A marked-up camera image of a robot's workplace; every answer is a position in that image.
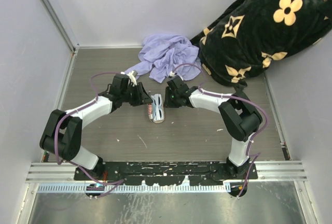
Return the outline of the printed glasses case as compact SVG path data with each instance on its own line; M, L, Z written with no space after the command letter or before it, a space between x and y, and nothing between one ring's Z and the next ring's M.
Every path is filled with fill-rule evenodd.
M147 112L148 112L149 120L152 121L152 103L147 105Z

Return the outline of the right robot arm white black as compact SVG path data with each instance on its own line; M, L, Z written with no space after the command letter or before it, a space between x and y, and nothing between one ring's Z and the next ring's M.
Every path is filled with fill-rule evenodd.
M202 108L221 115L226 130L232 137L225 170L233 179L240 179L249 166L249 149L262 123L262 116L245 93L219 94L188 87L175 76L167 81L164 106Z

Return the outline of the white frame sunglasses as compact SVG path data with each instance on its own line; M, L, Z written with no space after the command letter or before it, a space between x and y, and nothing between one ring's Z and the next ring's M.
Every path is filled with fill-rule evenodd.
M163 99L161 94L150 96L152 99L152 121L154 123L162 123L164 121Z

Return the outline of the light blue cleaning cloth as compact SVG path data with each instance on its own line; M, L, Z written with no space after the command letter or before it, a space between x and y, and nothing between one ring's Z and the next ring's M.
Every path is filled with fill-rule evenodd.
M155 103L152 104L153 107L153 122L154 123L161 123L164 121L164 109L163 104L160 103L156 105Z

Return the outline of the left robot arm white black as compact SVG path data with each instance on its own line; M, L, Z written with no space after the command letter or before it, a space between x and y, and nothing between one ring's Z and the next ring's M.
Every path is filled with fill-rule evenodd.
M151 104L153 100L135 76L115 74L112 83L97 96L71 110L56 109L51 112L39 142L41 149L61 159L85 168L91 180L99 180L104 174L101 157L85 149L81 144L83 129L93 121L117 110L123 103L131 106Z

